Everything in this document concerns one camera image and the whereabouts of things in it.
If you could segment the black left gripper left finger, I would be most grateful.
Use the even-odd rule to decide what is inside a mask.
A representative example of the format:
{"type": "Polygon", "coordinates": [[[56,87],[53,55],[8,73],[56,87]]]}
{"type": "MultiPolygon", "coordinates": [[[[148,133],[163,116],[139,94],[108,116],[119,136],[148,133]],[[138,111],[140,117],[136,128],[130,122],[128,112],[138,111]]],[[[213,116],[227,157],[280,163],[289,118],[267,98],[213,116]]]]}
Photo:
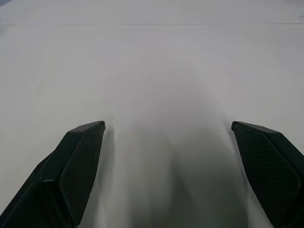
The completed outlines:
{"type": "Polygon", "coordinates": [[[0,228],[77,228],[96,178],[105,122],[68,131],[0,215],[0,228]]]}

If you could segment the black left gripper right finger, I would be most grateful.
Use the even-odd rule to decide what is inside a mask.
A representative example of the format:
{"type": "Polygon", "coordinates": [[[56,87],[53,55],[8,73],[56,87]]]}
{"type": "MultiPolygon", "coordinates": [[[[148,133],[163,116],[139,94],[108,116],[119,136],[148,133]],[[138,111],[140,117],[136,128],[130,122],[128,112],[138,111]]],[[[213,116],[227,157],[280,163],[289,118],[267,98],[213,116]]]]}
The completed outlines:
{"type": "Polygon", "coordinates": [[[233,121],[248,182],[274,228],[304,228],[304,155],[280,132],[233,121]]]}

